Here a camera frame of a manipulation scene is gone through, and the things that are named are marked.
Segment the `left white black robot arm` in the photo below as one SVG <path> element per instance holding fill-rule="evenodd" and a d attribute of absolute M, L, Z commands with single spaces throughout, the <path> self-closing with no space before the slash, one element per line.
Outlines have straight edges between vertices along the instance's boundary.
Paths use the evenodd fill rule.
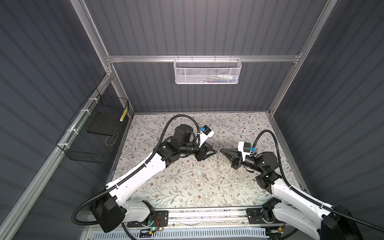
<path fill-rule="evenodd" d="M 90 204 L 90 210 L 97 225 L 105 233 L 113 231 L 122 223 L 150 226 L 156 217 L 154 207 L 147 201 L 129 204 L 127 203 L 128 198 L 152 176 L 163 171 L 181 157 L 195 156 L 196 160 L 200 162 L 216 154 L 213 146 L 206 142 L 213 135 L 214 131 L 204 125 L 198 134 L 201 142 L 195 144 L 193 128 L 181 124 L 176 127 L 174 135 L 166 138 L 160 144 L 159 149 L 150 153 L 140 165 L 106 186 L 95 186 L 94 194 L 106 190 L 107 187 L 114 187 L 114 190 Z"/>

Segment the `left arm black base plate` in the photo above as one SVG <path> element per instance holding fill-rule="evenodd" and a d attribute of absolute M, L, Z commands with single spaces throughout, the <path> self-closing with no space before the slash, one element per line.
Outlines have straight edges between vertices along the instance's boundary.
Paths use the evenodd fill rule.
<path fill-rule="evenodd" d="M 142 228 L 142 227 L 166 227 L 168 225 L 169 211 L 154 211 L 151 212 L 143 222 L 127 222 L 128 228 Z"/>

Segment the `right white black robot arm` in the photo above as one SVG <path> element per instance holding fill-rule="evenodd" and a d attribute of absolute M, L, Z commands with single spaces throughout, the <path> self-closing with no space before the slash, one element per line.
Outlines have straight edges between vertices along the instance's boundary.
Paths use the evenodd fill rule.
<path fill-rule="evenodd" d="M 267 223 L 285 222 L 314 240 L 361 240 L 357 224 L 350 219 L 350 212 L 321 202 L 303 191 L 289 186 L 276 172 L 278 158 L 273 152 L 253 155 L 238 149 L 221 149 L 231 166 L 243 166 L 259 173 L 258 185 L 273 195 L 263 204 L 261 215 Z"/>

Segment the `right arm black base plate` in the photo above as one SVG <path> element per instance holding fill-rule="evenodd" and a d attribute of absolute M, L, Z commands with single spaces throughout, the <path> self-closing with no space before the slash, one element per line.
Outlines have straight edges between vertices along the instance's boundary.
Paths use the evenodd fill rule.
<path fill-rule="evenodd" d="M 248 208 L 246 214 L 250 224 L 279 224 L 285 225 L 273 215 L 272 210 L 266 208 Z"/>

